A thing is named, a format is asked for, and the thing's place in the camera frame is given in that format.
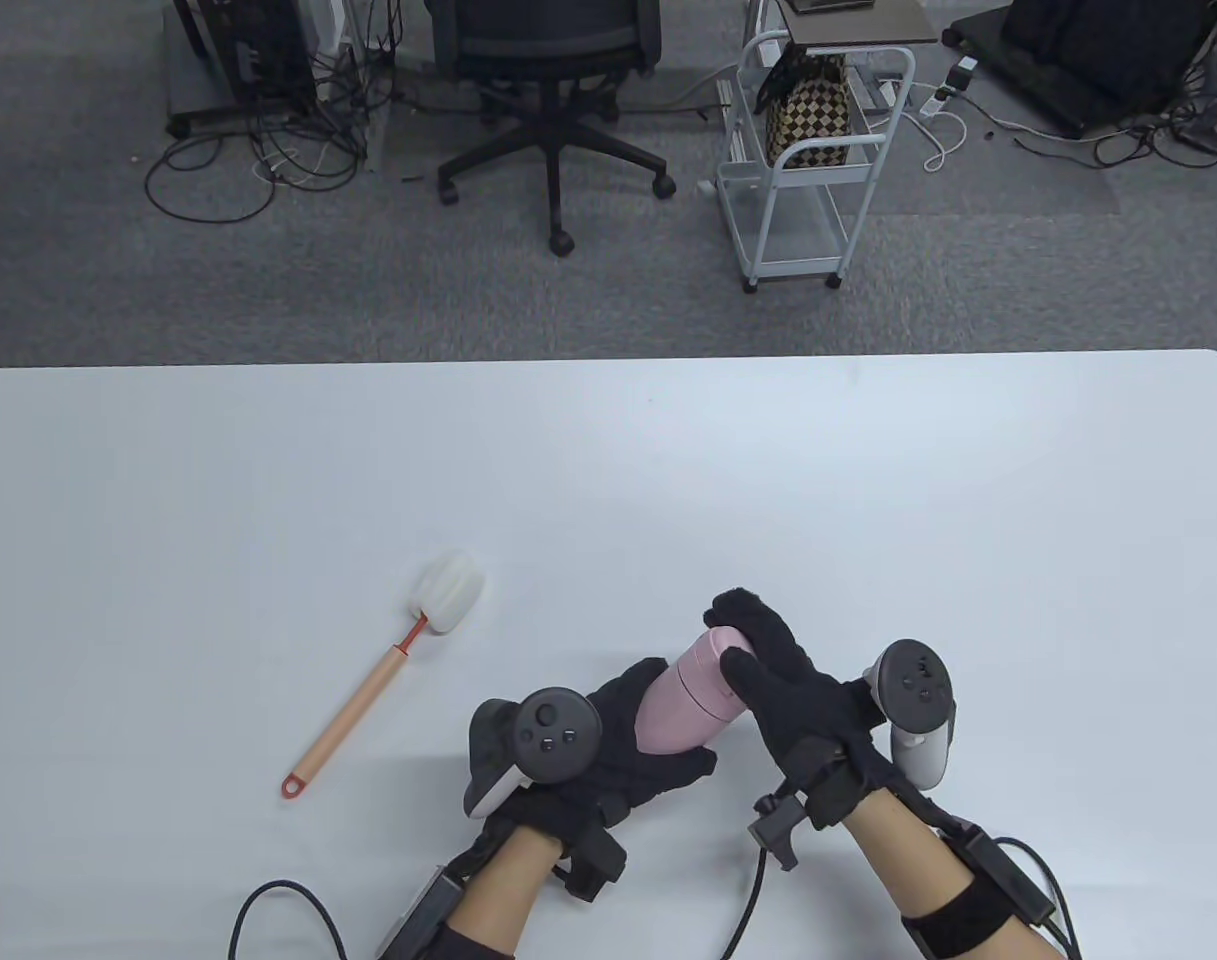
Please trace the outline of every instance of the wooden brush handle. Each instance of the wooden brush handle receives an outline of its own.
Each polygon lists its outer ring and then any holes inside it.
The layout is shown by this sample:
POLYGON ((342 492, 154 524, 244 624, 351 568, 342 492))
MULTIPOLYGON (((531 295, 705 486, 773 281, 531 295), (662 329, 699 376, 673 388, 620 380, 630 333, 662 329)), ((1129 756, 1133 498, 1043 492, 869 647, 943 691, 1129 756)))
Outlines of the wooden brush handle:
POLYGON ((372 672, 360 684, 360 689, 349 698, 348 703, 340 709, 338 714, 329 723, 329 729, 320 732, 319 740, 302 756, 293 771, 284 779, 284 785, 279 787, 280 795, 286 801, 296 801, 305 787, 314 780, 315 774, 329 763, 329 757, 338 748, 340 742, 346 740, 348 732, 360 722, 368 708, 371 707, 381 691, 389 686, 397 673, 408 662, 408 653, 399 646, 392 646, 387 655, 372 668, 372 672))

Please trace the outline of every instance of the white cable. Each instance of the white cable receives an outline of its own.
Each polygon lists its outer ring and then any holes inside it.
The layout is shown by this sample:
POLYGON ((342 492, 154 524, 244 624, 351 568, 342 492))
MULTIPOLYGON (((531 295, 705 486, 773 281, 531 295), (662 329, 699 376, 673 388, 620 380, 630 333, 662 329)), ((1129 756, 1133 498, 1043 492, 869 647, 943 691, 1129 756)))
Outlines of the white cable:
POLYGON ((954 146, 950 147, 943 146, 942 142, 937 140, 936 136, 933 136, 932 131, 929 130, 927 124, 920 123, 918 116, 905 117, 908 120, 910 120, 910 123, 913 123, 915 127, 919 128, 919 131, 922 133, 925 137, 929 137, 929 141, 935 147, 937 147, 936 155, 932 155, 931 157, 924 161, 924 173, 937 173, 938 170, 941 170, 941 168, 946 165, 946 157, 954 155, 957 150, 959 150, 961 146, 964 146, 965 142, 968 142, 968 124, 964 123, 963 116, 952 114, 949 110, 938 110, 936 116, 948 116, 948 118, 959 122, 959 128, 960 128, 959 142, 957 142, 954 146))
POLYGON ((1037 131, 1033 127, 1027 127, 1023 123, 1017 123, 1016 120, 1005 120, 993 116, 991 111, 985 108, 982 105, 974 102, 970 97, 961 97, 965 103, 971 105, 981 116, 987 120, 996 124, 1000 129, 1010 133, 1028 133, 1032 137, 1041 137, 1041 140, 1053 140, 1058 144, 1099 144, 1103 140, 1114 140, 1115 137, 1123 136, 1126 131, 1111 131, 1104 133, 1100 137, 1060 137, 1055 133, 1037 131))
POLYGON ((301 151, 297 150, 297 147, 287 147, 287 150, 276 150, 270 152, 269 155, 265 155, 264 157, 260 157, 259 159, 253 159, 252 175, 259 179, 262 183, 271 184, 271 186, 274 186, 275 183, 286 183, 288 184, 290 187, 303 187, 305 186, 305 184, 310 183, 312 179, 315 179, 316 174, 319 174, 319 172, 324 168, 324 157, 329 156, 330 146, 333 146, 332 141, 327 141, 324 144, 324 148, 319 151, 319 161, 315 164, 315 169, 312 170, 310 173, 307 173, 305 176, 298 176, 297 179, 292 179, 291 176, 279 175, 280 165, 287 164, 288 161, 296 161, 297 157, 301 156, 301 151), (270 158, 275 156, 277 156, 279 159, 276 159, 275 163, 270 163, 270 158), (263 165, 270 170, 270 175, 274 176, 273 180, 262 176, 260 169, 263 165))
MULTIPOLYGON (((905 82, 904 79, 893 79, 892 83, 905 83, 905 82)), ((932 83, 912 82, 912 86, 925 88, 925 90, 932 90, 932 91, 937 90, 937 88, 935 88, 932 83)), ((929 156, 929 158, 924 161, 924 173, 938 173, 941 168, 946 165, 946 157, 954 155, 957 150, 959 150, 961 146, 964 146, 965 142, 968 142, 968 123, 964 120, 963 116, 952 114, 948 110, 938 110, 937 113, 933 114, 932 119, 937 119, 938 116, 948 116, 948 118, 952 118, 953 120, 955 120, 955 123, 959 123, 960 128, 959 142, 947 147, 944 144, 937 140, 936 134, 929 130, 927 124, 920 122, 918 116, 905 113, 904 111, 902 111, 902 114, 908 120, 910 120, 910 123, 913 123, 915 128, 918 128, 918 130, 924 134, 925 137, 929 139, 930 144, 937 147, 936 155, 929 156)), ((870 129, 882 127, 882 124, 886 124, 890 119, 891 119, 890 116, 885 116, 881 120, 876 120, 873 124, 870 124, 870 129)))

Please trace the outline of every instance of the black glove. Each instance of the black glove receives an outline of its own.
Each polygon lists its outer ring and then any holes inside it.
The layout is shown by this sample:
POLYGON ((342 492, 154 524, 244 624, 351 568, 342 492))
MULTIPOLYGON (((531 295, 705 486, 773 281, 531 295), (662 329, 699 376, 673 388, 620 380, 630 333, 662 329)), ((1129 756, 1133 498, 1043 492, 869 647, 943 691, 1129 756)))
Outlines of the black glove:
POLYGON ((636 805, 713 773, 716 756, 703 746, 673 756, 641 754, 636 747, 635 713, 666 667, 660 657, 640 659, 590 694, 602 739, 588 771, 562 784, 516 790, 493 816, 525 824, 571 847, 590 826, 616 826, 636 805))
POLYGON ((845 793, 852 796, 841 797, 841 805, 856 805, 893 781, 896 768, 870 737, 884 714, 865 681, 841 684, 819 672, 785 621, 750 590, 719 594, 703 619, 707 627, 738 628, 755 649, 755 657, 724 650, 719 669, 755 714, 768 753, 791 787, 811 792, 842 769, 849 784, 845 793), (818 750, 806 750, 811 746, 818 750))

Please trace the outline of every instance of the checkered bag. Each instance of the checkered bag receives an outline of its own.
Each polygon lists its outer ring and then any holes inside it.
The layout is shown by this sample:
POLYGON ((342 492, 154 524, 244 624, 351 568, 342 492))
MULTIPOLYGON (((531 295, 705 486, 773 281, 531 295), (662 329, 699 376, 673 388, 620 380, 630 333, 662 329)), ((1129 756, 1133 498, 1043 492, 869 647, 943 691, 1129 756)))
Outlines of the checkered bag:
MULTIPOLYGON (((768 163, 791 145, 813 137, 843 137, 852 131, 849 95, 842 55, 809 56, 787 44, 773 64, 755 100, 755 113, 764 113, 764 152, 768 163)), ((786 169, 804 165, 842 165, 847 147, 813 147, 786 161, 786 169)))

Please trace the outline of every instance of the forearm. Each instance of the forearm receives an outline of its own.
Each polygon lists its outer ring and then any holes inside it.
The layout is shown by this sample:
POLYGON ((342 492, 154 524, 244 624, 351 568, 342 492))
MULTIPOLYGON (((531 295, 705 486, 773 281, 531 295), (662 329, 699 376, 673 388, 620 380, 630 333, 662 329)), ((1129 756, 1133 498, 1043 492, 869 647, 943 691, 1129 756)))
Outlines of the forearm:
MULTIPOLYGON (((845 820, 902 916, 924 916, 946 906, 974 881, 932 829, 897 797, 879 790, 845 820)), ((963 955, 965 960, 1060 960, 1050 943, 1013 917, 996 936, 963 955)))
POLYGON ((448 919, 462 937, 514 955, 525 923, 562 854, 562 846, 529 827, 516 827, 492 863, 471 878, 448 919))

